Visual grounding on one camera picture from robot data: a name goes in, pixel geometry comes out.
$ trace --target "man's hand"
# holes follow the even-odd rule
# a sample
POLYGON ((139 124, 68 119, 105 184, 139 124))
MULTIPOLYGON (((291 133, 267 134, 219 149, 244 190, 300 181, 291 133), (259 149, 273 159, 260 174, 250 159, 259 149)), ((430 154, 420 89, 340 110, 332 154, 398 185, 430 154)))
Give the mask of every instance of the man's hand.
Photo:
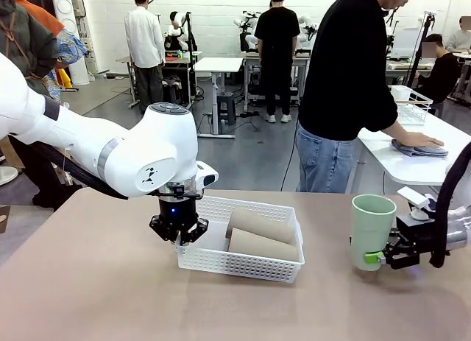
POLYGON ((440 147, 443 146, 443 142, 428 137, 423 133, 405 133, 402 138, 398 138, 397 140, 403 144, 404 146, 409 147, 440 147))

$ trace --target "light green mug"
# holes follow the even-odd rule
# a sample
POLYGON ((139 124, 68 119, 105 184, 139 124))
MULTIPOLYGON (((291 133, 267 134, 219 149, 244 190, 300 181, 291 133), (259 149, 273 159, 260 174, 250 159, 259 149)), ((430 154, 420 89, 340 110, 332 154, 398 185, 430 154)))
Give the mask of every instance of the light green mug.
POLYGON ((360 195, 352 201, 353 264, 360 270, 376 271, 381 264, 367 264, 365 254, 377 253, 386 247, 389 232, 396 218, 397 206, 390 199, 377 195, 360 195))

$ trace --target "orange jacket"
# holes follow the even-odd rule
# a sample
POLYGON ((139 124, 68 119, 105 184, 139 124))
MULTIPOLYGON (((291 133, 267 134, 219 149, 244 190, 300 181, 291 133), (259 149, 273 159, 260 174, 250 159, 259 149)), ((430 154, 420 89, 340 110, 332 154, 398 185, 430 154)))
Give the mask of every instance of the orange jacket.
POLYGON ((27 0, 15 0, 15 3, 22 6, 31 16, 36 18, 39 23, 49 29, 54 36, 57 36, 59 32, 65 28, 65 26, 60 23, 57 18, 55 18, 51 13, 47 12, 45 9, 28 2, 27 0))

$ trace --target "white plastic basket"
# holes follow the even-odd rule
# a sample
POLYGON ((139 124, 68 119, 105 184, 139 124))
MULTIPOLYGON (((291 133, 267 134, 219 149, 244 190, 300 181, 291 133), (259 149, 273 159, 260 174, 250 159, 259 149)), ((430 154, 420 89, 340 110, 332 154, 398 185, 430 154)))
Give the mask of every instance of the white plastic basket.
POLYGON ((392 85, 391 94, 397 103, 397 120, 401 125, 424 125, 432 99, 404 85, 392 85))
POLYGON ((301 227, 293 208, 205 196, 197 201, 196 210, 201 218, 209 221, 208 231, 192 245, 177 246, 180 268, 286 283, 294 282, 305 261, 301 227), (225 236, 230 215, 235 207, 243 207, 295 228, 292 244, 298 249, 298 262, 228 253, 229 239, 225 236))

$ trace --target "white sneaker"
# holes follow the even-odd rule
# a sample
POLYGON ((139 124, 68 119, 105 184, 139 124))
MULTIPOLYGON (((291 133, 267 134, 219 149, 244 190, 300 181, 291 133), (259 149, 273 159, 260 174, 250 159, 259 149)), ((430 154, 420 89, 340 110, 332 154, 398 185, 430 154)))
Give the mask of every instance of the white sneaker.
POLYGON ((265 120, 267 120, 267 122, 269 122, 270 124, 274 124, 275 122, 277 122, 277 119, 275 118, 275 115, 266 114, 265 115, 265 120))
POLYGON ((281 117, 281 122, 283 122, 283 123, 285 123, 285 124, 286 124, 287 122, 290 122, 291 120, 292 120, 291 115, 283 115, 283 116, 281 117))

